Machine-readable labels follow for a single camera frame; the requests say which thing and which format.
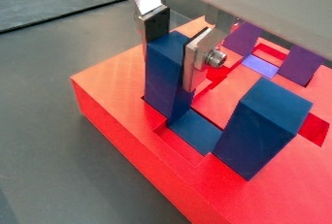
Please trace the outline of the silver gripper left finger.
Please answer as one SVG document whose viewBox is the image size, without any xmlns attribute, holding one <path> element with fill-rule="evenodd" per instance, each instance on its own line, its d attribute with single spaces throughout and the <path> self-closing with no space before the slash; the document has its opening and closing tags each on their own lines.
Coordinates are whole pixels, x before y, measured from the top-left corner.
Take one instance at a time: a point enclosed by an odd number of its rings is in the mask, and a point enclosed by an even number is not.
<svg viewBox="0 0 332 224">
<path fill-rule="evenodd" d="M 135 21 L 142 36 L 143 54 L 147 44 L 170 31 L 170 8 L 162 0 L 132 0 L 135 3 Z"/>
</svg>

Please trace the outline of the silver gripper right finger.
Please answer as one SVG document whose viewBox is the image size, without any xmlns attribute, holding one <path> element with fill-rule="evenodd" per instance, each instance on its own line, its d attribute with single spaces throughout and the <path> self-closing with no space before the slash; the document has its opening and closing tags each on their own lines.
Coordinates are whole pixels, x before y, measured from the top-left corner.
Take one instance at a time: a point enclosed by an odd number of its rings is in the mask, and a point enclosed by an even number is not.
<svg viewBox="0 0 332 224">
<path fill-rule="evenodd" d="M 213 28 L 205 27 L 185 48 L 183 89 L 187 92 L 205 81 L 207 67 L 219 69 L 227 58 L 217 51 L 217 45 L 230 33 L 234 16 L 221 9 L 209 8 L 205 21 Z"/>
</svg>

